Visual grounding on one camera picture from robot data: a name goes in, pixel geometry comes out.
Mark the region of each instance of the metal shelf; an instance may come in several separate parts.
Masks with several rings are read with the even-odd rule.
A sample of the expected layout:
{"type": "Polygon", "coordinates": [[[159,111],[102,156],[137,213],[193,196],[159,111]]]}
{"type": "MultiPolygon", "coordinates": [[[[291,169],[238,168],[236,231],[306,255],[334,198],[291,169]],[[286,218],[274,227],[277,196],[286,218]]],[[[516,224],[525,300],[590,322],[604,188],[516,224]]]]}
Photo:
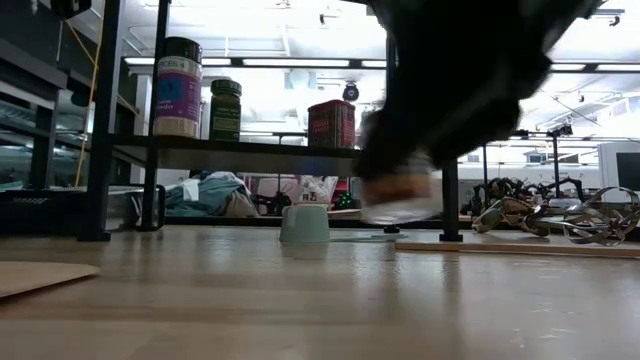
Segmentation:
{"type": "Polygon", "coordinates": [[[111,135],[117,151],[146,162],[157,151],[159,169],[353,176],[358,150],[196,140],[177,136],[111,135]]]}

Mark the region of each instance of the ceiling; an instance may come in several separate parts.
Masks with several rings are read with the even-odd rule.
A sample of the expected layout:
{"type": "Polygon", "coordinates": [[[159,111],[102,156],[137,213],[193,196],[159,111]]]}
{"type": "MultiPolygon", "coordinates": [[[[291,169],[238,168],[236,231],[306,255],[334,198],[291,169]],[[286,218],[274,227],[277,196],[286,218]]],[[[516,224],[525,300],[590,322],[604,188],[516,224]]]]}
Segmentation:
{"type": "MultiPolygon", "coordinates": [[[[97,39],[102,1],[94,0],[94,11],[73,20],[93,39],[97,39]]],[[[158,0],[127,0],[126,56],[153,55],[157,4],[158,0]]],[[[554,61],[640,61],[640,1],[610,0],[602,8],[625,13],[613,27],[606,18],[577,20],[552,50],[554,61]]],[[[338,0],[173,0],[169,35],[197,41],[209,57],[385,58],[386,35],[375,17],[367,15],[364,5],[338,0]],[[320,14],[325,14],[324,25],[320,14]]],[[[437,49],[432,53],[437,56],[437,49]]],[[[245,89],[247,81],[257,81],[247,71],[236,74],[249,76],[245,89]]],[[[282,75],[278,76],[273,81],[282,84],[282,75]]],[[[384,88],[384,73],[379,71],[345,70],[325,77],[342,83],[356,80],[365,93],[375,96],[384,88]]],[[[606,124],[593,124],[595,111],[636,91],[640,91],[640,74],[554,74],[533,98],[523,101],[521,126],[534,130],[570,118],[574,128],[598,133],[606,124]]],[[[640,127],[633,132],[640,137],[640,127]]]]}

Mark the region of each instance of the wooden board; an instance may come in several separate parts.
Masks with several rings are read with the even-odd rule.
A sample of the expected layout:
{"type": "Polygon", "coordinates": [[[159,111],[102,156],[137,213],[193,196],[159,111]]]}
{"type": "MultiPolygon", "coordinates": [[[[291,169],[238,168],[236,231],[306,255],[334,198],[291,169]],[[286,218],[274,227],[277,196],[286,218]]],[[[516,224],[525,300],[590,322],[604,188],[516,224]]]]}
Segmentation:
{"type": "Polygon", "coordinates": [[[487,252],[510,254],[552,254],[599,257],[640,258],[640,244],[626,242],[617,247],[598,244],[575,245],[563,236],[531,237],[517,231],[492,234],[464,232],[464,242],[445,243],[434,238],[397,241],[396,250],[432,252],[487,252]]]}
{"type": "Polygon", "coordinates": [[[97,273],[98,268],[82,264],[0,262],[0,298],[97,273]]]}

